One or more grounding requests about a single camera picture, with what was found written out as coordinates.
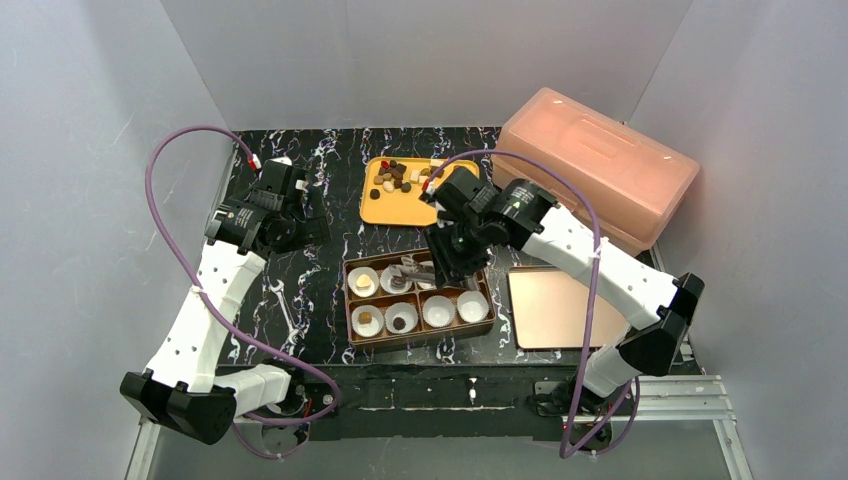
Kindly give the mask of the cream white chocolate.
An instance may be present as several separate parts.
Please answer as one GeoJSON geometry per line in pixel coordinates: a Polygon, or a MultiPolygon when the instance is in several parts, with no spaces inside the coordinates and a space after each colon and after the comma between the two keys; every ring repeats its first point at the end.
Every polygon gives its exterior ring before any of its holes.
{"type": "Polygon", "coordinates": [[[368,290],[373,286],[372,279],[369,275],[363,274],[359,275],[355,281],[355,288],[357,290],[368,290]]]}

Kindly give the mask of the rose gold box lid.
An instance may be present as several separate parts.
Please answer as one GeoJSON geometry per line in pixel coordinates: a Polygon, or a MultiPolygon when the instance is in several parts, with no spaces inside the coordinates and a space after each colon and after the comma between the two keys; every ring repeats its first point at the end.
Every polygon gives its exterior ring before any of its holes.
{"type": "MultiPolygon", "coordinates": [[[[601,267],[589,345],[613,344],[634,320],[644,327],[676,292],[671,276],[644,266],[601,267]]],[[[578,349],[584,340],[588,279],[555,267],[508,273],[517,345],[524,350],[578,349]]]]}

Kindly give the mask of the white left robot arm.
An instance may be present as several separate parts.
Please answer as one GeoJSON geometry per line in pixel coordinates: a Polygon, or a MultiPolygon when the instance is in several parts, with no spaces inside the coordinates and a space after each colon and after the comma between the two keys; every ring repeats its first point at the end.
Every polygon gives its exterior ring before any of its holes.
{"type": "Polygon", "coordinates": [[[263,363],[219,375],[218,356],[249,287],[273,254],[328,240],[323,208],[302,204],[307,174],[286,157],[262,165],[248,193],[224,200],[207,226],[197,276],[164,342],[140,373],[128,372],[121,395],[153,423],[207,445],[233,420],[285,401],[292,375],[263,363]]]}

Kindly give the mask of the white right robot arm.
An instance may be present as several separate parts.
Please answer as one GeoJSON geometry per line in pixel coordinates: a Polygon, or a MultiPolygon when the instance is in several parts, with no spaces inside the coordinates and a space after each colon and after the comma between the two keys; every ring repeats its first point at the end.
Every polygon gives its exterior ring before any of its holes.
{"type": "Polygon", "coordinates": [[[629,327],[617,344],[589,355],[583,394],[600,400],[639,375],[669,372],[704,289],[699,277],[640,263],[528,180],[499,189],[459,167],[419,199],[438,212],[424,230],[436,287],[464,285],[487,265],[490,247],[509,246],[592,288],[623,316],[629,327]]]}

